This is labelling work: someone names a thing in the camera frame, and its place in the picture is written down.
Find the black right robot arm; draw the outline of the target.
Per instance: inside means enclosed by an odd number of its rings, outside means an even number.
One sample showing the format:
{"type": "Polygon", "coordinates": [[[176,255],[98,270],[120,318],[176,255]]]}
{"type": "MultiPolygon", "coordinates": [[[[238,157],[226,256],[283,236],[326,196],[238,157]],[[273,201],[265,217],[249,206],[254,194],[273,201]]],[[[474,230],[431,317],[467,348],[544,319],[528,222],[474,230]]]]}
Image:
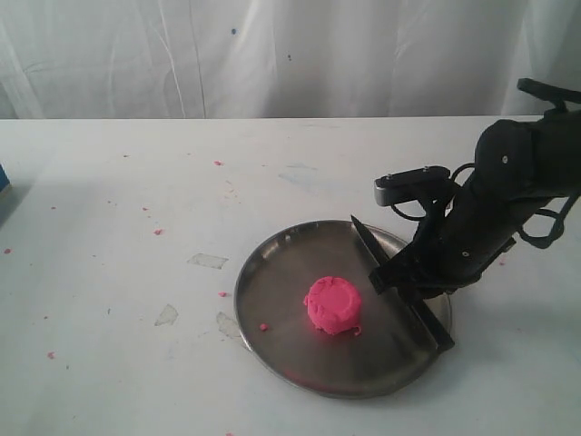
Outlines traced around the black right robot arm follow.
{"type": "Polygon", "coordinates": [[[480,135],[470,175],[425,166],[375,180],[376,201],[396,210],[417,201],[424,209],[412,241],[394,257],[378,258],[370,281],[378,293],[395,288],[410,302],[477,282],[515,237],[538,249],[563,235],[580,197],[580,93],[530,78],[519,91],[549,102],[535,122],[501,119],[480,135]]]}

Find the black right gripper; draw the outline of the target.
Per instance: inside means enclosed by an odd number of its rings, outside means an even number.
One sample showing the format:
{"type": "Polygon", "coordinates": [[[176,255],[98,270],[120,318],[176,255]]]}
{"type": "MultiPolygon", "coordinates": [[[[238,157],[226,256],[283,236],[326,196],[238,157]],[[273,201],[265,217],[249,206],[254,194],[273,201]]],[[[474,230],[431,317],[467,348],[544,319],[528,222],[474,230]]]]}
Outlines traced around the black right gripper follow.
{"type": "Polygon", "coordinates": [[[376,294],[396,289],[411,310],[426,306],[423,295],[477,282],[512,243],[517,229],[545,205],[539,196],[507,199],[476,172],[464,182],[442,224],[416,245],[369,273],[376,294]]]}

